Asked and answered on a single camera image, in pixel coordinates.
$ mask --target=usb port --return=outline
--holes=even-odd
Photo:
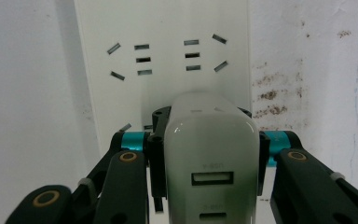
[[[232,185],[234,183],[234,172],[211,172],[191,174],[191,185]]]
[[[226,213],[201,213],[200,220],[223,220],[226,219]]]

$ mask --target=teal joint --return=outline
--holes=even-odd
[[[144,132],[124,133],[121,139],[121,148],[127,148],[134,151],[144,150]]]
[[[266,136],[269,137],[269,159],[268,167],[277,166],[277,162],[274,160],[275,155],[280,153],[285,148],[290,148],[289,137],[284,131],[264,131]]]

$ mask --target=white power adapter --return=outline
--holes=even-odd
[[[235,105],[205,92],[179,96],[164,157],[171,224],[255,223],[259,134]]]

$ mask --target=outlet slot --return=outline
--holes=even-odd
[[[227,213],[201,213],[200,220],[224,220],[227,217]]]
[[[227,40],[225,38],[223,38],[222,36],[218,36],[218,35],[213,35],[212,36],[213,39],[219,41],[222,44],[226,44]]]
[[[135,45],[134,46],[135,50],[138,50],[138,49],[149,49],[149,45],[145,44],[145,45]]]
[[[210,172],[191,174],[192,186],[232,184],[234,184],[234,172]]]
[[[116,78],[118,78],[118,79],[120,79],[120,80],[122,80],[122,81],[124,81],[124,76],[122,76],[122,75],[120,75],[120,74],[117,74],[116,72],[111,72],[110,73],[110,75],[112,76],[112,77],[116,77]]]
[[[111,49],[109,49],[108,51],[107,51],[107,53],[109,54],[109,55],[111,55],[113,52],[115,52],[118,48],[120,48],[121,46],[120,46],[120,44],[119,43],[117,43],[117,44],[115,44]]]
[[[151,62],[152,60],[150,59],[150,57],[147,57],[147,58],[137,58],[136,59],[136,62],[137,63],[149,63]]]
[[[201,65],[190,65],[186,66],[186,71],[201,70]]]
[[[185,46],[188,46],[188,45],[198,45],[200,43],[199,40],[185,40],[184,44]]]
[[[219,65],[217,65],[217,67],[215,67],[214,71],[218,72],[220,70],[222,70],[224,67],[226,67],[228,65],[227,61],[220,63]]]
[[[140,70],[140,71],[138,71],[138,76],[142,76],[142,75],[152,75],[152,70],[148,69],[148,70]]]
[[[187,53],[185,54],[186,58],[199,58],[200,54],[199,53]]]

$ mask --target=white plastic surface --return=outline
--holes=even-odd
[[[252,223],[258,154],[258,130],[235,105],[204,92],[179,96],[164,138],[170,223],[204,223],[201,214],[213,213],[227,216],[208,223]],[[233,172],[233,184],[204,185],[228,180],[227,172]]]
[[[153,111],[186,91],[216,92],[251,109],[247,1],[77,0],[76,10],[103,154],[114,132],[128,123],[130,131],[143,130]],[[145,44],[149,49],[135,50]],[[136,62],[143,58],[150,62]],[[200,70],[186,71],[192,65]],[[144,70],[152,74],[138,75]]]

